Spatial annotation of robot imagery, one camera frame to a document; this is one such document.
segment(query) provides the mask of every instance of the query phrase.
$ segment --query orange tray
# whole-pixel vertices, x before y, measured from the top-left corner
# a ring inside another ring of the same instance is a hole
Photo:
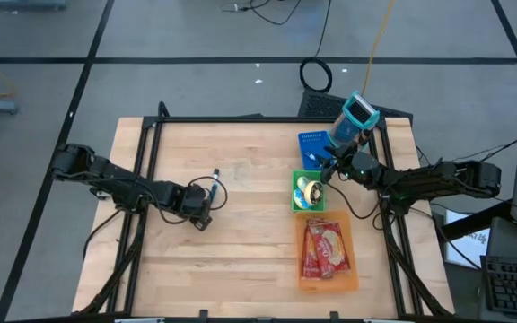
[[[336,221],[340,225],[342,240],[345,244],[349,271],[336,272],[330,279],[302,278],[302,248],[304,244],[304,229],[306,220],[318,217],[329,221]],[[356,271],[355,249],[352,244],[352,230],[350,229],[350,216],[345,211],[325,212],[299,212],[294,214],[296,226],[296,274],[298,277],[298,288],[304,292],[348,292],[358,290],[358,273]]]

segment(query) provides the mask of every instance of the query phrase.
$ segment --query snack bag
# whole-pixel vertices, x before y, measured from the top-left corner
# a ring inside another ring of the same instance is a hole
[[[338,223],[313,224],[311,234],[316,245],[321,277],[330,278],[335,271],[350,269]]]
[[[320,278],[319,260],[314,246],[310,225],[322,223],[321,219],[309,219],[304,228],[304,244],[302,245],[302,277]]]

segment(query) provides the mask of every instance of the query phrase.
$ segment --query marker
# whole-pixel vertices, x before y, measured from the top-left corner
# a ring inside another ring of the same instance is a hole
[[[219,179],[219,170],[215,169],[213,171],[213,179]],[[215,198],[216,188],[218,187],[218,184],[213,183],[213,186],[211,187],[211,196],[209,197],[211,204],[213,203],[213,199]]]

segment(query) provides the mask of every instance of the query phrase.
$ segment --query blue basket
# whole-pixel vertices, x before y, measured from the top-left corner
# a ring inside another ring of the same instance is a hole
[[[313,161],[306,156],[307,153],[320,155],[322,158],[330,158],[332,155],[324,150],[324,146],[330,146],[329,134],[326,131],[313,131],[298,134],[298,144],[301,147],[302,166],[306,170],[320,170],[319,161]]]

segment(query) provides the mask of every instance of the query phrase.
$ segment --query gray floor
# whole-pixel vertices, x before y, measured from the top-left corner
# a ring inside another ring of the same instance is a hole
[[[302,1],[283,27],[252,13],[220,13],[223,2],[116,0],[98,57],[305,57],[316,51],[325,1]],[[106,1],[68,3],[64,12],[0,10],[0,57],[86,57]],[[293,3],[274,1],[263,9],[283,19]],[[517,35],[517,0],[501,3]],[[335,0],[320,55],[367,57],[387,4]],[[378,57],[515,55],[489,1],[398,0]],[[330,67],[331,94],[362,88],[365,65]],[[0,69],[17,84],[21,109],[0,115],[1,296],[82,66]],[[306,74],[323,86],[320,71],[308,67]],[[374,65],[365,96],[414,113],[416,142],[431,161],[517,138],[517,65]],[[106,155],[118,118],[153,114],[159,100],[173,116],[295,116],[301,97],[297,64],[94,65],[69,141]],[[503,170],[503,198],[512,193],[516,155],[514,146],[492,160]],[[494,203],[439,202],[464,211]],[[53,186],[8,319],[69,313],[95,205],[82,186]]]

